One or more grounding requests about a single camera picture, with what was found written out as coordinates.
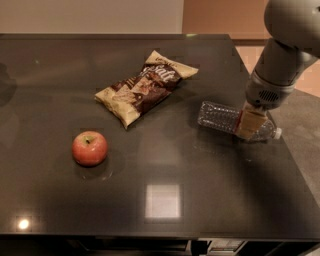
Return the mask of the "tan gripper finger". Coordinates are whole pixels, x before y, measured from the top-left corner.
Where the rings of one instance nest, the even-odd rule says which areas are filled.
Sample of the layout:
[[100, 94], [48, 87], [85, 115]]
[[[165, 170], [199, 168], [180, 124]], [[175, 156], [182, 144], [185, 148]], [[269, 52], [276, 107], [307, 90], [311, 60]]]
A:
[[266, 121], [267, 113], [262, 107], [256, 107], [246, 102], [241, 110], [240, 122], [235, 135], [248, 140]]

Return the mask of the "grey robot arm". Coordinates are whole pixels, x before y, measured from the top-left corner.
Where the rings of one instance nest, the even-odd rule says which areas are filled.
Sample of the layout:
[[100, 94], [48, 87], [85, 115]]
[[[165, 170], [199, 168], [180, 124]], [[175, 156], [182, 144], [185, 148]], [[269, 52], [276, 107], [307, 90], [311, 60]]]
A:
[[268, 0], [271, 35], [246, 84], [246, 101], [235, 134], [249, 140], [282, 105], [305, 69], [320, 58], [320, 0]]

